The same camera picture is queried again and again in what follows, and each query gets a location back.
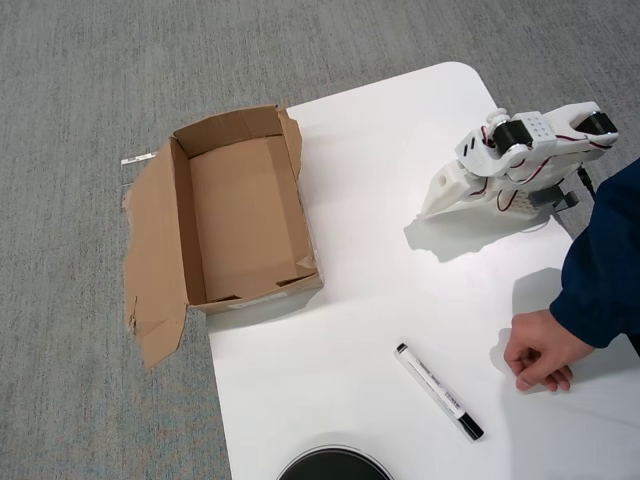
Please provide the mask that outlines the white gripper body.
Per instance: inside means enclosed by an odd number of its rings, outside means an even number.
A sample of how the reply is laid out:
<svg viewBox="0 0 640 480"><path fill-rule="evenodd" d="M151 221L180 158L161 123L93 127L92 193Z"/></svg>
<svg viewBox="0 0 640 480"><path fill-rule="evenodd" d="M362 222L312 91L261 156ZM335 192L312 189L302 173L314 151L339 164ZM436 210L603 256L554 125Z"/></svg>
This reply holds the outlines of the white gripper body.
<svg viewBox="0 0 640 480"><path fill-rule="evenodd" d="M459 160L454 160L435 174L429 187L429 196L433 201L457 201L470 187L467 169Z"/></svg>

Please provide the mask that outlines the person's bare hand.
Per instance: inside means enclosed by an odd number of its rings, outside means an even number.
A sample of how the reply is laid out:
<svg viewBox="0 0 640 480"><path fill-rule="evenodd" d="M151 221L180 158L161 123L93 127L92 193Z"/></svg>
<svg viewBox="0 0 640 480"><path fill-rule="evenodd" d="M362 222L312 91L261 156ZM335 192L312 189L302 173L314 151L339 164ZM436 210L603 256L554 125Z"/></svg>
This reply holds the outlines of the person's bare hand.
<svg viewBox="0 0 640 480"><path fill-rule="evenodd" d="M548 311L513 317L503 358L517 390L527 392L538 386L551 392L570 389L573 373L562 359L563 339L567 339L567 332L562 333Z"/></svg>

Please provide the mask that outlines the white fixed gripper finger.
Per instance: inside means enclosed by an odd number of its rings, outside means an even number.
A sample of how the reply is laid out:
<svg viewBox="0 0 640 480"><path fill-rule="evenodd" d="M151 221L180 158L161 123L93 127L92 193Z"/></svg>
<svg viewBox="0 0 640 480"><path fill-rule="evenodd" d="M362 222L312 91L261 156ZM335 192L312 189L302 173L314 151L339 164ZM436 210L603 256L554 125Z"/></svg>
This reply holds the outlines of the white fixed gripper finger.
<svg viewBox="0 0 640 480"><path fill-rule="evenodd" d="M463 202L465 198L466 196L464 194L456 192L439 194L435 191L430 191L426 195L416 217L419 219L427 219L440 215L448 209L451 209L454 205Z"/></svg>

